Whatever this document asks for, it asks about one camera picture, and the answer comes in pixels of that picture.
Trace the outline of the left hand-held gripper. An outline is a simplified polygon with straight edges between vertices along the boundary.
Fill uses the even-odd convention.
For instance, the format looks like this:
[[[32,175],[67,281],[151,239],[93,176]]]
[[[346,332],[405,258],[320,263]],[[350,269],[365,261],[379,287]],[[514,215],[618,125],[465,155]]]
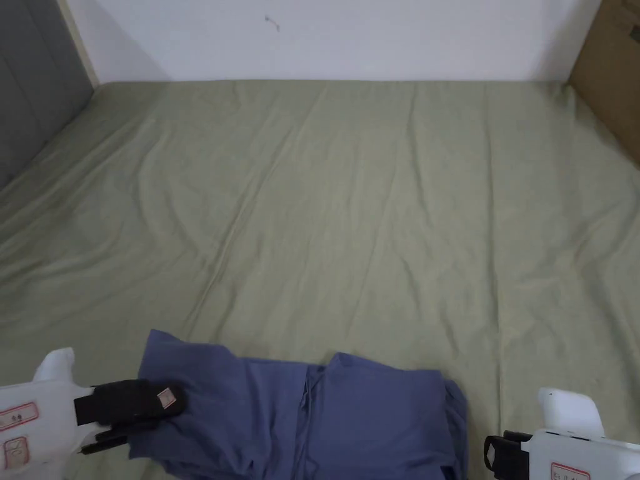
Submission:
[[[183,385],[145,379],[102,386],[102,424],[78,423],[75,400],[94,393],[73,379],[74,351],[51,351],[30,382],[1,388],[1,479],[64,479],[66,464],[123,446],[188,406]]]

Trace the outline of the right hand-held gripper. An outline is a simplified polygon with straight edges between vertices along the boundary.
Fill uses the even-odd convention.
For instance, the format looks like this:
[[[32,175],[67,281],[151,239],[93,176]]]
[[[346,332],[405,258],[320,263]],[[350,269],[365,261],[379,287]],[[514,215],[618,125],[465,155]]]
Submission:
[[[608,438],[589,396],[541,388],[538,401],[544,426],[532,438],[508,430],[485,437],[494,479],[639,479],[639,445]]]

